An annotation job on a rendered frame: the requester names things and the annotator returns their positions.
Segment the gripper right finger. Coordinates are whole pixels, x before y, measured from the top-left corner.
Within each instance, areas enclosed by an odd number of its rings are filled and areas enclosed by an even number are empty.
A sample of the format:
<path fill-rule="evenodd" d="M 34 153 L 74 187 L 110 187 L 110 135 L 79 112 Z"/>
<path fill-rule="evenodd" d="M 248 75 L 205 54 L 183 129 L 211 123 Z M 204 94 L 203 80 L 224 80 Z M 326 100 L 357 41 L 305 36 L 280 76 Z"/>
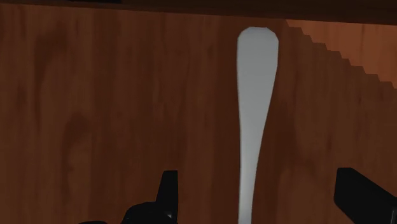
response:
<path fill-rule="evenodd" d="M 333 200 L 354 224 L 397 224 L 397 197 L 351 167 L 337 169 Z"/>

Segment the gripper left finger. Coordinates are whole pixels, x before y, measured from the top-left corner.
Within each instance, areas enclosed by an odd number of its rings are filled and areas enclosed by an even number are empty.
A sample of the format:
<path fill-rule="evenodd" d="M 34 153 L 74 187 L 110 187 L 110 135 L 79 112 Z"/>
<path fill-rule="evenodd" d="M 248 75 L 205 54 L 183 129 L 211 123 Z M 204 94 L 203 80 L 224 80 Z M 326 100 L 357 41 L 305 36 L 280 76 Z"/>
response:
<path fill-rule="evenodd" d="M 178 224 L 178 172 L 164 171 L 156 200 L 130 207 L 120 224 Z"/>

